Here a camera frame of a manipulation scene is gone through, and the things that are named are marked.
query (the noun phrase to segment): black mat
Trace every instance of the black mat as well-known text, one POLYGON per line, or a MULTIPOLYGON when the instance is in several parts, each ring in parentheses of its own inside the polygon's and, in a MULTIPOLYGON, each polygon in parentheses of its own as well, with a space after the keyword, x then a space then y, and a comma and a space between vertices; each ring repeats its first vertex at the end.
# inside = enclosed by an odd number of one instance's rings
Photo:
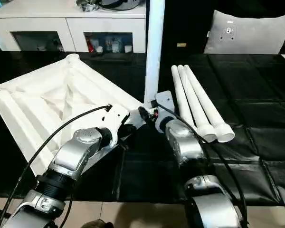
MULTIPOLYGON (((0 52, 0 83, 66 56, 65 53, 0 52)), ((81 59, 143 101, 145 55, 81 59)), ((195 55, 163 60, 159 91, 173 90, 170 67, 189 64, 236 137, 216 146, 238 177, 249 205, 285 205, 285 60, 272 55, 195 55)), ((184 194, 179 169, 165 138, 143 126, 83 175, 77 200, 176 203, 184 194)), ((237 190, 220 160, 207 148, 220 178, 237 190)), ((0 196, 7 196, 25 159, 0 117, 0 196)), ((17 197, 34 185, 28 173, 17 197)))

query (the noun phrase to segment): white plastic frame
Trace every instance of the white plastic frame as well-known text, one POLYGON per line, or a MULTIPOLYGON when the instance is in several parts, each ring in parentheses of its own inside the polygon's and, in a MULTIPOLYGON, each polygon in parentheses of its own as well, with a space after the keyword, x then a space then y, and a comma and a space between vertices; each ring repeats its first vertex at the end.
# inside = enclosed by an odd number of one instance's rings
MULTIPOLYGON (((126 123, 142 126, 138 113, 142 103, 80 61, 77 54, 0 84, 0 114, 27 160, 70 118, 107 104, 121 105, 130 113, 126 123)), ((76 130, 101 127, 106 116, 105 110, 99 110, 63 129, 31 165, 34 174, 47 169, 76 130)))

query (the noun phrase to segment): white pole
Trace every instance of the white pole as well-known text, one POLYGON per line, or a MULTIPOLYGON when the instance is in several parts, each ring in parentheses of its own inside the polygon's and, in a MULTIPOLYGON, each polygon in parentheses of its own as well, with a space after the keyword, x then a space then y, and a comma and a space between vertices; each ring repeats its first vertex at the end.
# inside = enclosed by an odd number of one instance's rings
POLYGON ((184 87, 196 126, 198 128, 198 134, 203 137, 207 142, 212 142, 216 139, 214 128, 211 124, 209 124, 209 121, 190 84, 190 81, 186 75, 183 66, 179 65, 177 69, 179 71, 181 82, 184 87))
POLYGON ((162 52, 162 30, 165 14, 165 0, 150 0, 147 67, 145 78, 144 104, 151 107, 158 89, 162 52))
POLYGON ((197 95, 200 104, 202 105, 207 117, 210 120, 210 123, 213 125, 218 141, 220 143, 226 143, 232 140, 235 136, 231 127, 225 123, 219 112, 217 111, 214 104, 211 102, 210 98, 206 94, 203 87, 200 85, 199 81, 195 77, 194 73, 191 71, 188 65, 184 66, 184 70, 188 76, 188 79, 191 83, 191 86, 194 89, 195 94, 197 95))
POLYGON ((196 126, 194 125, 194 121, 192 119, 192 115, 190 112, 190 108, 187 102, 187 98, 185 95, 185 91, 181 84, 180 74, 177 70, 177 67, 174 65, 171 67, 173 82, 175 87, 175 94, 177 99, 177 104, 179 105, 180 116, 183 118, 195 131, 197 131, 196 126))

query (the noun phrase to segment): pipe end cap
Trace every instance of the pipe end cap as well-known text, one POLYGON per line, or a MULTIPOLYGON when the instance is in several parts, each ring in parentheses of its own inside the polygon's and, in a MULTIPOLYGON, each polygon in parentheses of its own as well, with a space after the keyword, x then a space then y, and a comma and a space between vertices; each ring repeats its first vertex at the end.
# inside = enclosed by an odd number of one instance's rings
POLYGON ((216 140, 217 136, 215 134, 215 130, 212 125, 205 124, 198 128, 199 135, 206 140, 207 142, 213 142, 216 140))
POLYGON ((220 143, 227 143, 235 137, 235 134, 232 128, 227 123, 223 123, 223 124, 216 126, 215 131, 218 137, 218 142, 220 143))

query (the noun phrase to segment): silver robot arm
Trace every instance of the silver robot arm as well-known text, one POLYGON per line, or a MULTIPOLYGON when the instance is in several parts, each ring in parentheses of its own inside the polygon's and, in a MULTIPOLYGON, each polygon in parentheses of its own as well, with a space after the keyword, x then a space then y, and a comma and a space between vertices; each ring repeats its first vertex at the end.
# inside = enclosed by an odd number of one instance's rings
MULTIPOLYGON (((158 93, 156 103, 174 112, 170 91, 158 93)), ((150 112, 143 108, 140 109, 140 113, 146 122, 148 122, 147 116, 154 119, 156 130, 165 133, 180 169, 188 162, 194 167, 192 175, 186 174, 190 178, 184 184, 188 198, 186 214, 189 226, 193 228, 239 228, 239 217, 229 195, 217 177, 207 173, 207 158, 191 130, 174 115, 160 107, 157 107, 156 115, 153 114, 154 110, 150 112)))
POLYGON ((80 175, 117 145, 119 127, 129 112, 114 105, 104 118, 102 128, 77 130, 73 138, 57 152, 48 170, 37 176, 37 186, 30 190, 3 228, 57 228, 54 220, 65 207, 80 175))

